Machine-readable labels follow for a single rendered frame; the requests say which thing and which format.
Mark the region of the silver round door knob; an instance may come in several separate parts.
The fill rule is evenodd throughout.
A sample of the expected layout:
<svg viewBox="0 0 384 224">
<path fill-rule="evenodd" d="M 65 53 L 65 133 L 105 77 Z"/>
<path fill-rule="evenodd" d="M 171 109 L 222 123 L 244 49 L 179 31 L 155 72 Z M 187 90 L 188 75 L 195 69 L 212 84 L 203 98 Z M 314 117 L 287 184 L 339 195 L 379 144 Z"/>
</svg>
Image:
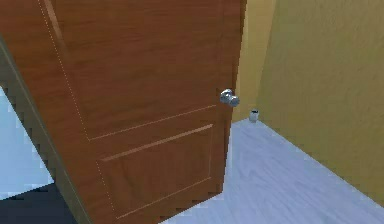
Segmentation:
<svg viewBox="0 0 384 224">
<path fill-rule="evenodd" d="M 236 107 L 240 103 L 240 98 L 234 95 L 231 89 L 225 89 L 220 93 L 220 101 L 231 107 Z"/>
</svg>

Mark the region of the brown wooden room door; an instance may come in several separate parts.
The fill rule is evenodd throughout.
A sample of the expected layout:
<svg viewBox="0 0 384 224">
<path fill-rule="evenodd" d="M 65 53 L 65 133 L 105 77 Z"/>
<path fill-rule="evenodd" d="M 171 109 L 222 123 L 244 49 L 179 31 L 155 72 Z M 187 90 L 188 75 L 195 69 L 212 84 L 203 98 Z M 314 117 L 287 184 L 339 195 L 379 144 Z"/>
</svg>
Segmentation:
<svg viewBox="0 0 384 224">
<path fill-rule="evenodd" d="M 0 0 L 0 89 L 77 224 L 222 192 L 246 3 Z"/>
</svg>

